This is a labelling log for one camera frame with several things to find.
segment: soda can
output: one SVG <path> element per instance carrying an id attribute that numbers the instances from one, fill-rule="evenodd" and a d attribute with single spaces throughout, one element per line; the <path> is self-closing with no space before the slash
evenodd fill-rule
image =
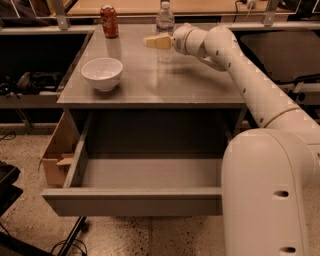
<path id="1" fill-rule="evenodd" d="M 100 9 L 103 32 L 107 38 L 119 36 L 117 13 L 114 7 L 104 5 Z"/>

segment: terrazzo floor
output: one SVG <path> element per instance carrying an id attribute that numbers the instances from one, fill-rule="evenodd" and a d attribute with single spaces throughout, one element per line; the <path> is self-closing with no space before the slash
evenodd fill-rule
<path id="1" fill-rule="evenodd" d="M 24 191 L 0 221 L 15 238 L 48 252 L 68 236 L 77 220 L 57 216 L 41 197 L 46 182 L 40 159 L 53 129 L 36 126 L 26 135 L 23 126 L 0 126 L 0 137 L 10 131 L 17 134 L 0 141 L 0 160 L 20 169 L 15 185 Z M 320 255 L 319 199 L 320 186 L 304 191 L 312 256 Z M 221 216 L 88 217 L 87 224 L 89 231 L 78 238 L 89 256 L 223 256 L 225 251 Z M 69 255 L 81 254 L 74 248 Z"/>

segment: cardboard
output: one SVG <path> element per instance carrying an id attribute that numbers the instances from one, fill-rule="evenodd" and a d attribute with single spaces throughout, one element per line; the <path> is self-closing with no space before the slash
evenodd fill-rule
<path id="1" fill-rule="evenodd" d="M 42 157 L 48 185 L 63 186 L 77 142 L 78 137 L 73 134 L 71 125 L 63 114 Z"/>

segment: water bottle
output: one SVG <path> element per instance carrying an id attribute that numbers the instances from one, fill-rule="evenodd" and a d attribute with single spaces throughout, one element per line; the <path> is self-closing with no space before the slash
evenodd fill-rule
<path id="1" fill-rule="evenodd" d="M 156 17 L 157 34 L 167 33 L 173 35 L 175 25 L 174 14 L 170 9 L 170 2 L 161 2 L 161 9 Z M 172 60 L 173 50 L 158 50 L 158 60 L 162 63 L 168 63 Z"/>

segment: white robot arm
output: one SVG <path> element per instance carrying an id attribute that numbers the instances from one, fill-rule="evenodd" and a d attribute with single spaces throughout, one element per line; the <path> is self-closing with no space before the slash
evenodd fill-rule
<path id="1" fill-rule="evenodd" d="M 228 145 L 222 164 L 227 256 L 310 256 L 302 190 L 320 183 L 320 127 L 241 51 L 224 26 L 185 24 L 177 52 L 227 71 L 258 126 Z"/>

